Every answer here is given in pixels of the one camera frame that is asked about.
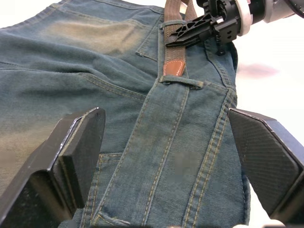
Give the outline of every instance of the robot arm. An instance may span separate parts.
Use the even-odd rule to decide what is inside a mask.
[[[243,36],[250,26],[297,14],[304,18],[304,0],[197,0],[205,14],[188,23],[165,41],[166,46],[191,47],[215,37],[218,55],[225,54],[222,46]]]

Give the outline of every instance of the jeans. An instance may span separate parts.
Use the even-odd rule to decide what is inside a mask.
[[[104,140],[77,227],[248,223],[227,118],[236,51],[217,56],[210,39],[186,50],[182,77],[163,76],[162,28],[160,7],[63,0],[0,29],[0,152],[10,160],[0,194],[59,119],[98,106]]]

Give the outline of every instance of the brown leather patch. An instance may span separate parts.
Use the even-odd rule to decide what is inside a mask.
[[[181,76],[184,72],[185,61],[173,60],[163,66],[163,75]]]

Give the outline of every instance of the fabric belt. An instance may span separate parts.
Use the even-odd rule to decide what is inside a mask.
[[[192,20],[196,18],[195,9],[192,0],[182,0],[187,4],[185,20]],[[181,0],[167,0],[164,13],[164,21],[182,20],[180,14]],[[166,40],[171,33],[180,28],[181,25],[172,24],[164,27],[164,40]],[[165,61],[163,66],[163,75],[182,76],[186,66],[185,47],[165,47]]]

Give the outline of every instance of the black clamp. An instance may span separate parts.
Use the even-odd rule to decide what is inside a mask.
[[[240,31],[240,15],[234,0],[204,1],[205,14],[172,33],[165,41],[168,47],[187,48],[215,37],[218,55],[225,54],[223,45],[237,38]]]

